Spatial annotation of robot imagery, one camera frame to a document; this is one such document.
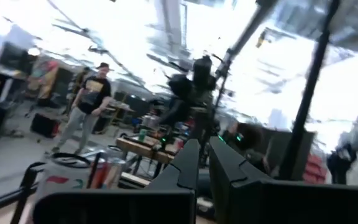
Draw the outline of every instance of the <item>ceiling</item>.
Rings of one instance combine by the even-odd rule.
[[[132,80],[156,92],[166,91],[165,75],[178,71],[146,54],[165,64],[172,60],[189,63],[205,52],[223,57],[257,9],[254,1],[233,0],[76,0],[75,7],[72,2],[0,0],[0,26],[7,23],[6,19],[13,21],[35,35],[36,45],[48,54],[53,52],[59,59],[76,65],[110,63],[115,78]],[[233,61],[226,88],[235,94],[223,100],[228,109],[265,116],[272,106],[278,107],[278,102],[283,105],[285,101],[291,112],[296,113],[325,2],[279,1]],[[343,0],[343,3],[335,18],[326,68],[321,72],[319,83],[328,83],[324,86],[338,85],[335,79],[325,78],[337,77],[332,73],[354,75],[346,70],[345,64],[358,65],[349,63],[358,62],[358,1]],[[264,32],[266,41],[256,47]],[[89,47],[105,49],[108,54],[90,52]],[[337,109],[330,116],[340,113]]]

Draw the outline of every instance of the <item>concrete floor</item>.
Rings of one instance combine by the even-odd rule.
[[[2,137],[0,139],[0,195],[8,193],[19,187],[20,181],[23,177],[25,169],[32,163],[41,160],[45,151],[49,151],[58,140],[47,139],[30,132],[31,118],[24,118],[27,112],[27,105],[22,105],[16,114],[8,120],[7,128],[14,128],[24,132],[24,138],[9,138]],[[89,150],[94,150],[115,144],[113,133],[116,127],[109,127],[109,130],[104,135],[92,135],[90,137],[88,146]],[[122,132],[130,133],[130,131],[120,130]],[[63,152],[73,152],[78,147],[78,139],[81,136],[81,131],[77,131],[72,140],[69,140],[63,147]],[[149,162],[142,161],[138,174],[145,175],[149,169]]]

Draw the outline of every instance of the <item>black t-shirt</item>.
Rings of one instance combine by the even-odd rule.
[[[106,78],[89,77],[82,85],[84,89],[78,109],[86,114],[100,107],[104,97],[111,96],[111,86]]]

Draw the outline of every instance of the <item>person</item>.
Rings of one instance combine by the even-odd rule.
[[[98,67],[98,74],[87,78],[78,90],[71,106],[71,113],[65,130],[63,131],[58,144],[52,148],[52,152],[59,152],[60,148],[77,130],[78,125],[83,122],[82,138],[75,154],[79,154],[88,143],[93,126],[99,115],[111,101],[111,85],[106,78],[109,72],[109,64],[101,63]]]
[[[77,74],[75,76],[73,86],[71,87],[71,89],[68,90],[71,93],[69,96],[69,102],[68,102],[67,107],[64,110],[63,114],[68,114],[70,112],[71,105],[73,104],[74,99],[76,98],[76,95],[78,94],[79,90],[81,89],[81,85],[85,80],[85,76],[87,76],[87,74],[90,71],[91,71],[91,69],[89,67],[85,67],[79,74]]]
[[[253,150],[262,143],[263,134],[260,127],[253,124],[235,123],[225,130],[222,135],[227,145],[232,147],[240,155],[244,156],[253,166],[262,172],[269,174],[270,169],[265,156]],[[211,179],[209,169],[200,169],[198,174],[198,196],[212,199]]]

